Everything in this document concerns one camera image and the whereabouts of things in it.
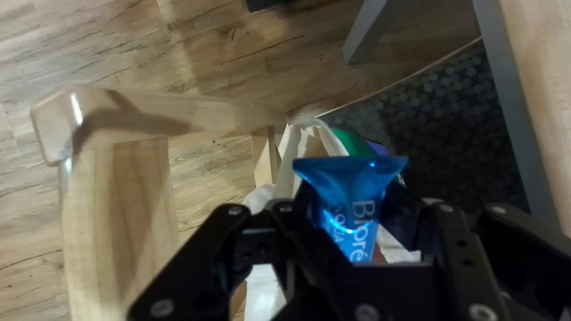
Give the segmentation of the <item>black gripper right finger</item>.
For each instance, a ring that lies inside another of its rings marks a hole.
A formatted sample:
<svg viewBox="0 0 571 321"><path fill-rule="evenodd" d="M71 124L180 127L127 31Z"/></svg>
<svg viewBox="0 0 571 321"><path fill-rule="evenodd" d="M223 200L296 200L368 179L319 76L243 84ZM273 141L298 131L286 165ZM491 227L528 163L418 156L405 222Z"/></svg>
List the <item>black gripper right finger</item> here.
<svg viewBox="0 0 571 321"><path fill-rule="evenodd" d="M450 204L389 200L380 224L435 270L457 321L562 321L571 307L571 247L516 207L466 215Z"/></svg>

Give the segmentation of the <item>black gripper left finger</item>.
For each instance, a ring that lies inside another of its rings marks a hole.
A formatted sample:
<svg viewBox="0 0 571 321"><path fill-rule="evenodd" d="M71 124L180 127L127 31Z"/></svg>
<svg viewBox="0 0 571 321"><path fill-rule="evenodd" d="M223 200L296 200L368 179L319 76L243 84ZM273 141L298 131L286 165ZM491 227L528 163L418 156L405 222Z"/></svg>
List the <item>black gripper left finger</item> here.
<svg viewBox="0 0 571 321"><path fill-rule="evenodd" d="M275 202L261 215L221 206L127 313L128 321L230 321L230 300L257 265L286 291L271 321L352 320L352 265L307 206Z"/></svg>

